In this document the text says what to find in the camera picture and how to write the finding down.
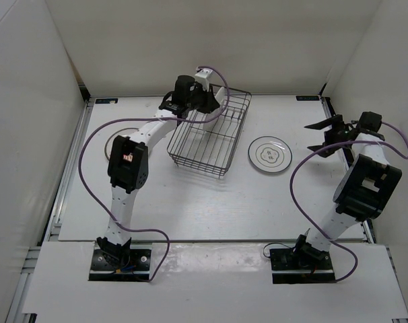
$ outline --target metal wire rack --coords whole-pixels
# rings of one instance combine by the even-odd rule
[[[213,84],[215,93],[219,88]],[[213,126],[184,122],[177,127],[167,149],[174,163],[218,178],[224,176],[234,158],[251,98],[249,92],[230,88],[228,107]],[[205,114],[193,111],[188,119],[201,121]]]

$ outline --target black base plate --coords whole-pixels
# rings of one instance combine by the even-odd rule
[[[270,249],[270,259],[273,284],[329,283],[335,280],[330,256],[315,268],[302,268],[298,259],[292,256],[292,250],[287,248]]]
[[[96,248],[92,256],[89,271],[89,281],[142,281],[149,279],[150,249],[131,249],[129,265],[134,268],[129,271],[115,272],[115,268],[109,265],[102,254],[101,249]]]

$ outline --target white wall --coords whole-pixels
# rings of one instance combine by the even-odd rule
[[[0,2],[0,322],[44,229],[83,108],[44,0],[10,5]]]
[[[380,0],[47,0],[94,96],[165,94],[197,65],[254,93],[339,79]]]
[[[384,0],[332,98],[346,120],[375,111],[408,136],[408,0]],[[406,151],[398,135],[382,126],[386,140]],[[388,152],[403,177],[384,213],[374,222],[378,242],[389,244],[408,306],[408,161]]]

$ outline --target white plate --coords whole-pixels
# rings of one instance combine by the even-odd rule
[[[271,136],[255,139],[249,146],[248,154],[252,164],[267,173],[282,172],[292,161],[289,146],[283,140]]]

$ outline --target white mounting platform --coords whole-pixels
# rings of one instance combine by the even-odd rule
[[[150,117],[161,98],[119,98],[117,104],[95,104],[87,129],[89,135],[102,123],[116,118]],[[294,166],[324,141],[323,131],[305,129],[325,119],[321,102],[299,102],[295,96],[254,96],[244,123],[234,161],[223,180],[175,166],[166,152],[170,135],[154,148],[149,180],[135,202],[132,227],[156,227],[176,241],[294,240],[310,224],[293,204],[289,179]],[[111,190],[106,174],[104,144],[115,131],[139,127],[142,122],[114,124],[100,131],[84,157],[84,176],[92,190],[109,205]],[[284,140],[293,154],[292,165],[277,175],[263,174],[249,162],[250,143],[264,135]],[[339,156],[316,157],[300,171],[295,191],[305,210],[319,221],[330,209],[334,190],[345,168]],[[67,193],[59,240],[92,241],[102,236],[108,216],[84,190],[78,175]],[[349,228],[342,239],[364,239],[360,225]],[[160,241],[158,234],[133,234],[136,240]]]
[[[175,244],[155,281],[88,281],[94,244],[45,242],[24,313],[36,323],[391,323],[408,318],[386,248],[346,244],[359,258],[338,284],[273,285],[263,244]],[[165,250],[154,246],[151,268]],[[353,258],[331,248],[336,277]]]

